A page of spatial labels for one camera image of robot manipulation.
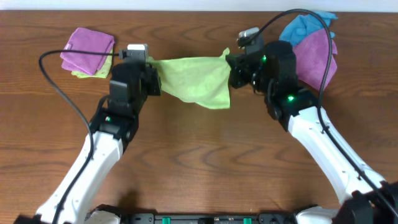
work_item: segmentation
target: white wall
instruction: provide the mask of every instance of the white wall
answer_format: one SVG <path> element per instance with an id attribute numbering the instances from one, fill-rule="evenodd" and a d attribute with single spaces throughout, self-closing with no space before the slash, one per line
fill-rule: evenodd
<path id="1" fill-rule="evenodd" d="M 0 9 L 398 12 L 398 0 L 0 0 Z"/>

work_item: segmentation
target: green connector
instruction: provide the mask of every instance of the green connector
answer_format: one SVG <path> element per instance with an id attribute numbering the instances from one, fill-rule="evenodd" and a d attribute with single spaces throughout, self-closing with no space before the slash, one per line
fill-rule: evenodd
<path id="1" fill-rule="evenodd" d="M 165 218 L 162 219 L 162 224 L 170 224 L 171 222 L 172 222 L 171 218 L 165 217 Z"/>
<path id="2" fill-rule="evenodd" d="M 243 218 L 243 224 L 251 224 L 251 218 Z"/>

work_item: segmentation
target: microfiber towel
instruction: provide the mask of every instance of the microfiber towel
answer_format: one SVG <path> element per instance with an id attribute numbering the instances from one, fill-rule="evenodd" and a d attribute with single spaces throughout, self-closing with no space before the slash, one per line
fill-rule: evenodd
<path id="1" fill-rule="evenodd" d="M 162 80 L 162 90 L 186 103 L 209 109 L 228 109 L 228 77 L 231 70 L 225 60 L 229 49 L 220 57 L 193 57 L 151 60 Z"/>
<path id="2" fill-rule="evenodd" d="M 114 38 L 112 35 L 77 28 L 70 37 L 65 49 L 84 50 L 89 52 L 109 52 L 113 48 Z M 80 71 L 85 74 L 94 75 L 104 65 L 105 55 L 88 55 L 76 53 L 61 53 L 64 59 L 62 68 L 69 71 Z"/>
<path id="3" fill-rule="evenodd" d="M 333 58 L 333 54 L 337 54 L 337 47 L 333 40 L 331 41 L 331 46 L 332 56 L 325 88 L 337 70 L 336 61 Z M 309 84 L 314 89 L 320 90 L 329 52 L 326 31 L 321 29 L 310 34 L 295 46 L 293 51 L 296 55 L 298 79 Z"/>
<path id="4" fill-rule="evenodd" d="M 330 12 L 315 11 L 329 27 L 333 19 L 338 19 L 336 15 Z M 306 36 L 312 34 L 315 31 L 323 29 L 322 24 L 317 18 L 311 15 L 299 15 L 289 25 L 287 25 L 284 31 L 281 33 L 279 40 L 290 42 L 293 46 L 299 44 Z M 334 38 L 335 34 L 330 32 L 331 38 Z"/>
<path id="5" fill-rule="evenodd" d="M 102 66 L 102 68 L 100 70 L 97 70 L 97 72 L 94 75 L 87 75 L 80 71 L 72 71 L 72 75 L 78 78 L 89 78 L 89 77 L 106 78 L 108 76 L 109 70 L 111 69 L 111 66 L 112 66 L 112 55 L 108 55 L 106 57 L 105 63 Z"/>

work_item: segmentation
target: yellow-green cloth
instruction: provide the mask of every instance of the yellow-green cloth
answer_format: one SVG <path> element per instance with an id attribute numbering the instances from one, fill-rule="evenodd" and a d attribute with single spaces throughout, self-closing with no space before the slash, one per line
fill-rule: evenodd
<path id="1" fill-rule="evenodd" d="M 109 70 L 111 69 L 111 66 L 112 66 L 112 55 L 108 55 L 106 57 L 104 65 L 101 67 L 100 70 L 97 70 L 97 72 L 94 75 L 87 75 L 86 73 L 80 71 L 72 71 L 72 75 L 75 75 L 78 78 L 90 78 L 90 77 L 106 78 L 108 76 Z"/>
<path id="2" fill-rule="evenodd" d="M 231 70 L 225 60 L 229 49 L 220 57 L 193 57 L 153 60 L 162 80 L 162 90 L 186 103 L 209 109 L 228 109 L 228 77 Z"/>

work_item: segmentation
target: pink cloth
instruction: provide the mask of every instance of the pink cloth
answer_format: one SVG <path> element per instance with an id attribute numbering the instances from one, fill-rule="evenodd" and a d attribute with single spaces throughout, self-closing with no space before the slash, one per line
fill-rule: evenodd
<path id="1" fill-rule="evenodd" d="M 337 54 L 335 42 L 331 41 L 331 52 Z M 296 54 L 296 73 L 298 79 L 304 81 L 316 90 L 320 90 L 323 74 L 328 60 L 328 37 L 324 29 L 320 29 L 303 39 L 293 48 Z M 337 64 L 333 55 L 329 67 L 325 88 L 333 78 Z"/>
<path id="2" fill-rule="evenodd" d="M 109 53 L 113 48 L 113 44 L 114 38 L 112 35 L 79 27 L 72 36 L 70 36 L 65 49 Z M 106 55 L 62 52 L 62 68 L 69 71 L 79 71 L 88 75 L 94 75 L 95 72 L 104 65 L 106 57 Z"/>

